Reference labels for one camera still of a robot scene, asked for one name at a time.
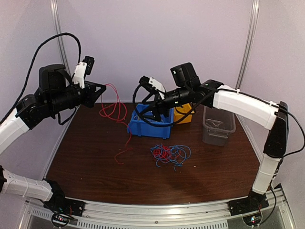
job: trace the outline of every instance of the blue bin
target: blue bin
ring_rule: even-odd
[[[137,110],[141,112],[144,108],[148,107],[148,105],[144,104],[138,104]],[[146,112],[145,115],[152,115],[152,112]],[[168,117],[164,117],[164,115],[161,115],[162,122],[156,122],[154,120],[149,120],[150,122],[156,123],[156,124],[168,124],[173,122],[173,108],[170,109],[170,114]],[[141,136],[148,136],[148,137],[160,137],[163,139],[167,139],[170,137],[171,134],[171,126],[168,127],[155,127],[152,125],[149,125],[145,123],[143,120],[140,120],[137,113],[133,111],[132,113],[132,119],[130,120],[128,124],[129,128],[132,131],[133,135],[137,135],[139,137]]]

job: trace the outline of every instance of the yellow container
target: yellow container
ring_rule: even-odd
[[[179,119],[181,119],[184,116],[183,114],[180,114],[177,111],[185,114],[185,113],[188,113],[191,110],[191,108],[192,107],[190,104],[184,104],[182,106],[174,108],[174,114],[173,114],[174,122],[178,121]],[[192,121],[192,115],[189,114],[185,119],[183,119],[178,124],[190,123],[191,121]]]

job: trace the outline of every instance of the white wall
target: white wall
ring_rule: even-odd
[[[305,4],[303,0],[261,1],[260,16],[242,90],[288,103],[305,127]],[[247,121],[261,152],[267,131]],[[303,137],[289,119],[288,152],[299,149]],[[305,151],[285,158],[281,182],[299,229],[305,228]]]
[[[235,86],[249,26],[252,1],[244,0],[66,0],[58,2],[62,31],[81,40],[95,57],[88,80],[113,83],[131,102],[143,75],[176,87],[170,68],[192,62],[201,81]],[[65,42],[69,63],[77,50]],[[114,93],[104,93],[105,101]]]
[[[37,46],[54,35],[49,1],[11,0],[0,2],[0,119],[19,95]],[[56,41],[46,45],[37,56],[25,94],[38,87],[38,69],[60,63]],[[48,119],[14,142],[1,156],[7,170],[42,179],[49,157],[62,127]],[[0,228],[15,229],[24,200],[0,195]]]

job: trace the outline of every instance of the red wire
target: red wire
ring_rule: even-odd
[[[128,143],[130,142],[130,140],[131,140],[131,138],[132,138],[132,130],[129,128],[129,126],[128,126],[125,122],[123,122],[123,120],[124,120],[124,119],[126,118],[126,116],[127,116],[127,108],[126,108],[126,105],[125,105],[124,103],[121,103],[120,97],[119,97],[119,93],[118,93],[117,89],[115,88],[115,86],[114,86],[112,83],[108,83],[108,84],[106,84],[106,86],[111,87],[111,88],[114,90],[114,92],[116,93],[116,96],[117,96],[117,97],[116,97],[116,102],[115,102],[115,103],[113,103],[113,104],[111,104],[111,105],[109,105],[109,106],[104,107],[103,102],[102,102],[102,96],[101,96],[102,109],[101,109],[100,112],[99,112],[99,113],[100,113],[100,116],[109,118],[109,119],[111,119],[111,120],[113,120],[113,121],[116,121],[116,123],[122,123],[122,124],[124,124],[125,126],[127,126],[127,128],[129,129],[129,133],[130,133],[129,138],[128,138],[127,142],[125,143],[125,148],[126,148],[126,149],[125,149],[124,151],[119,152],[117,155],[114,156],[114,160],[115,160],[119,165],[123,165],[124,163],[119,162],[119,161],[116,159],[116,157],[117,157],[118,155],[120,155],[120,154],[122,154],[122,153],[125,153],[126,151],[132,149],[132,148],[127,148],[127,145],[128,145]],[[120,118],[120,116],[121,116],[121,105],[122,105],[123,108],[125,109],[125,114],[124,114],[123,118]],[[111,108],[111,107],[113,107],[113,106],[114,106],[114,108],[113,108],[113,110],[110,112],[110,114],[106,113],[106,110],[109,109],[109,108]],[[111,116],[112,116],[113,113],[115,112],[117,106],[119,107],[119,114],[118,114],[118,117],[117,117],[117,118],[112,118]]]

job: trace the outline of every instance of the wood grain surface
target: wood grain surface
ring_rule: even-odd
[[[126,104],[131,118],[133,107]],[[203,106],[190,124],[175,125],[170,139],[132,136],[125,149],[126,126],[100,117],[101,105],[80,107],[59,147],[47,178],[66,196],[118,204],[198,203],[246,196],[259,168],[258,159],[236,119],[236,132],[226,146],[202,142]],[[156,167],[150,148],[156,144],[187,145],[190,159],[175,172]]]

